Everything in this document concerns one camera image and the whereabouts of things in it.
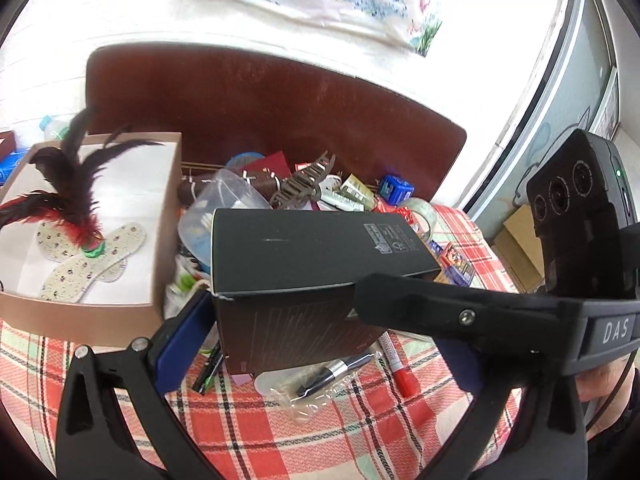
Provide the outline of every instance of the feather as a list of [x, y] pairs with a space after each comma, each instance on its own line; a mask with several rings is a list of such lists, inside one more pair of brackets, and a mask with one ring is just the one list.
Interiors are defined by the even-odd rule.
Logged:
[[101, 149], [90, 153], [80, 163], [78, 151], [86, 133], [91, 111], [76, 115], [60, 148], [47, 146], [38, 150], [30, 160], [56, 192], [34, 191], [0, 205], [0, 229], [13, 222], [57, 222], [77, 245], [86, 247], [101, 238], [92, 186], [104, 165], [138, 146], [158, 145], [150, 140], [126, 140], [111, 144], [126, 128], [115, 130]]

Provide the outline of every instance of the plaid tablecloth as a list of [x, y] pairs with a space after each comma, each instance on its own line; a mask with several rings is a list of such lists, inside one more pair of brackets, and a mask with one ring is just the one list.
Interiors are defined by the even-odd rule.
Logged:
[[[451, 241], [477, 271], [473, 286], [516, 292], [500, 261], [462, 212], [437, 207], [434, 240]], [[436, 454], [470, 402], [459, 390], [438, 349], [391, 333], [422, 393], [403, 399], [387, 362], [361, 370], [350, 387], [303, 426], [252, 383], [216, 379], [205, 397], [191, 391], [204, 357], [198, 356], [180, 391], [167, 400], [200, 449], [227, 479], [412, 480]], [[53, 471], [58, 407], [75, 343], [20, 332], [0, 320], [0, 399], [34, 452]], [[118, 392], [142, 455], [161, 465], [130, 403]], [[514, 392], [483, 460], [504, 444], [517, 412]]]

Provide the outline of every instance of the green rubber band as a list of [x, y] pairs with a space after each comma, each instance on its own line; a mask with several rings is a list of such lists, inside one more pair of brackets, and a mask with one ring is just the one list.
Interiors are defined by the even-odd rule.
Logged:
[[102, 256], [104, 254], [105, 246], [106, 244], [104, 243], [104, 240], [103, 240], [100, 242], [100, 244], [98, 244], [98, 246], [95, 249], [91, 249], [90, 251], [82, 249], [82, 253], [87, 258], [97, 258], [98, 256]]

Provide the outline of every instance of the red marker cap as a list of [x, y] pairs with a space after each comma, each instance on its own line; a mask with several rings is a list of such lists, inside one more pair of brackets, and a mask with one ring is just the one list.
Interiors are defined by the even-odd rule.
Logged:
[[405, 399], [415, 397], [420, 393], [420, 383], [409, 370], [402, 368], [397, 372], [394, 372], [394, 379], [396, 380], [396, 386]]

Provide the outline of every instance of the cardboard box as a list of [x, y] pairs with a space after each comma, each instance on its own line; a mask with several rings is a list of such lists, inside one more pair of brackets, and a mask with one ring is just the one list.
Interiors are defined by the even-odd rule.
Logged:
[[13, 132], [0, 132], [0, 161], [15, 151], [15, 135]]
[[[38, 248], [39, 224], [15, 223], [0, 230], [0, 318], [11, 326], [60, 340], [98, 346], [128, 345], [137, 336], [151, 336], [162, 323], [164, 288], [174, 277], [177, 249], [181, 136], [177, 133], [123, 134], [161, 146], [134, 148], [110, 161], [94, 185], [96, 214], [108, 234], [127, 222], [145, 227], [146, 241], [127, 258], [123, 276], [114, 283], [94, 282], [81, 303], [39, 300], [42, 283], [58, 265]], [[96, 150], [106, 135], [89, 136], [81, 158]], [[42, 174], [28, 164], [43, 146], [33, 146], [0, 191], [0, 203], [35, 189], [52, 190]]]
[[516, 288], [521, 292], [533, 292], [545, 281], [545, 265], [530, 206], [521, 206], [503, 225], [495, 237], [494, 252]]
[[212, 288], [231, 374], [362, 352], [386, 329], [360, 321], [353, 285], [374, 272], [440, 272], [395, 214], [218, 209], [212, 230]]

